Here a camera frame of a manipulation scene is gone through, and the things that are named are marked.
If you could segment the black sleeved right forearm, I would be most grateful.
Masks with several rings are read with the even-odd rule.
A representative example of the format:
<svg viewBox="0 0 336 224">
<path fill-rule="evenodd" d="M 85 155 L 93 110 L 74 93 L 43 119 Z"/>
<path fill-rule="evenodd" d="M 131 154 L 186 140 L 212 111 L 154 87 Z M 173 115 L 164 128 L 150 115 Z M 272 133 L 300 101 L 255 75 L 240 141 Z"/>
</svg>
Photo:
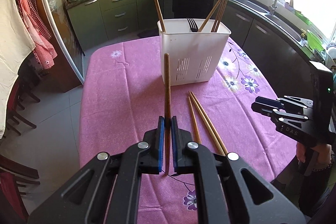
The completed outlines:
<svg viewBox="0 0 336 224">
<path fill-rule="evenodd" d="M 287 197 L 297 196 L 298 208 L 306 217 L 311 218 L 319 211 L 331 193 L 328 183 L 333 165 L 334 160 L 332 159 L 327 167 L 313 169 L 309 176 L 303 176 L 298 171 L 297 158 L 293 158 L 272 181 L 272 184 Z"/>
</svg>

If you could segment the person's right hand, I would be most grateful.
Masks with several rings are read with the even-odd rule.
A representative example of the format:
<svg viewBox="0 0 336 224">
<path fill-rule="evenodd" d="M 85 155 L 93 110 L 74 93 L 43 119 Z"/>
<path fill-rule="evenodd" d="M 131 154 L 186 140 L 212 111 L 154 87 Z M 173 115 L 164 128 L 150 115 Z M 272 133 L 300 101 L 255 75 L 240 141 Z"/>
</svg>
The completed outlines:
<svg viewBox="0 0 336 224">
<path fill-rule="evenodd" d="M 320 170 L 328 167 L 331 162 L 331 145 L 329 144 L 318 144 L 312 148 L 312 150 L 318 152 L 318 157 L 313 169 Z M 296 145 L 296 157 L 299 161 L 306 161 L 306 147 L 297 143 Z"/>
</svg>

